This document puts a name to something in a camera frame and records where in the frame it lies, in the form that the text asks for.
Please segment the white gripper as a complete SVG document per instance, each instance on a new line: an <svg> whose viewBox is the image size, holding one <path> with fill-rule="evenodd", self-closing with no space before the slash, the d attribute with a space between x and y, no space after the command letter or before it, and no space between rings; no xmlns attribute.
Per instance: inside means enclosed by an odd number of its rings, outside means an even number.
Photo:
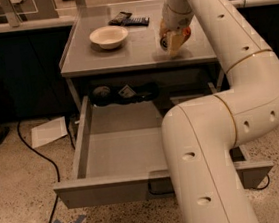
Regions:
<svg viewBox="0 0 279 223"><path fill-rule="evenodd" d="M181 28L187 28L194 16L194 12L191 9L187 0L166 0L162 9L162 20L159 26L159 38L167 39L168 54L176 56L181 48L182 44L186 42L186 32L180 30Z"/></svg>

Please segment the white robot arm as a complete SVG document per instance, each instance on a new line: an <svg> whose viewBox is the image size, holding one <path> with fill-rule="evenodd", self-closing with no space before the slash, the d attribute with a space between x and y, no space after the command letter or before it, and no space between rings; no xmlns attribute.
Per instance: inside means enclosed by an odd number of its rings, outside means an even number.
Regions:
<svg viewBox="0 0 279 223"><path fill-rule="evenodd" d="M229 0L167 0L161 33L169 53L197 20L229 88L171 108L164 154L184 223L259 223L230 157L279 125L279 59Z"/></svg>

